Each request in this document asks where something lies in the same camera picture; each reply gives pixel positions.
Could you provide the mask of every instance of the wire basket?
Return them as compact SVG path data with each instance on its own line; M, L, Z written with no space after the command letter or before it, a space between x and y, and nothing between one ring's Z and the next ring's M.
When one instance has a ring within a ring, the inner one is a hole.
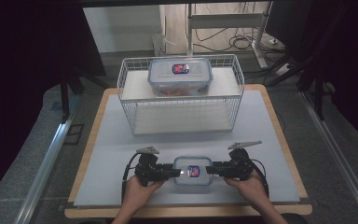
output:
M117 80L118 97L133 134L231 132L241 103L244 79L233 54L200 55L212 67L213 82L203 96L157 97L147 82L152 61L124 59Z

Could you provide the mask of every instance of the container lid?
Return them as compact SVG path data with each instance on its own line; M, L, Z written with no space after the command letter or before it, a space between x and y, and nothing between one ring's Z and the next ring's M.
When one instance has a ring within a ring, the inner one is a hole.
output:
M181 156L173 162L174 169L181 169L179 177L174 179L177 185L206 186L212 182L211 175L206 173L206 166L212 161L203 156Z
M211 64L206 59L160 59L151 62L147 81L151 84L209 83L212 79Z

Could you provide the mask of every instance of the wall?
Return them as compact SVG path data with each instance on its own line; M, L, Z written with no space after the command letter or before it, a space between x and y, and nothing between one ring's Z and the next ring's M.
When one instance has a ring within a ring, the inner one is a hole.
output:
M84 8L98 51L153 49L162 33L160 6Z

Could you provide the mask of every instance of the plastic container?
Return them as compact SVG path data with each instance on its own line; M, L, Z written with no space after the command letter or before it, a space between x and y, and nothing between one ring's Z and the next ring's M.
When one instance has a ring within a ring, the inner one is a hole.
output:
M153 93L165 97L204 95L212 80L210 62L203 58L154 60L147 78Z
M206 173L206 166L212 165L211 159L201 156L181 156L173 162L174 169L181 169L175 184L181 186L207 186L212 182L211 175Z

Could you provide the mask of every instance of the aluminum rail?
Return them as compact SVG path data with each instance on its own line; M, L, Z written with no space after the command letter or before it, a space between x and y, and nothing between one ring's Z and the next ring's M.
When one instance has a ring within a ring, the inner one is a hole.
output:
M306 92L301 92L300 96L303 98L306 107L310 112L310 116L312 117L318 131L321 133L322 138L327 144L327 148L329 149L334 161L336 162L339 171L342 173L355 200L358 202L358 178L356 174L352 170L348 161L345 159L344 154L342 153L336 140L334 139L333 135L330 133L324 121L319 120L319 117L316 115L315 111L313 110L313 102L310 98L310 95Z
M71 105L70 105L71 115L65 123L60 124L60 126L58 127L58 130L55 133L53 140L51 141L51 144L48 148L48 152L46 153L46 156L39 167L36 177L34 178L34 182L30 187L30 189L28 190L28 194L25 197L24 202L22 203L21 209L17 214L14 223L16 224L29 223L29 221L31 220L36 205L40 199L40 195L42 194L42 191L45 188L46 183L48 182L48 177L51 173L51 170L54 166L57 156L60 153L63 140L65 139L69 127L72 124L72 120L74 118L77 105L80 102L80 98L81 98L80 95L76 95L71 101Z

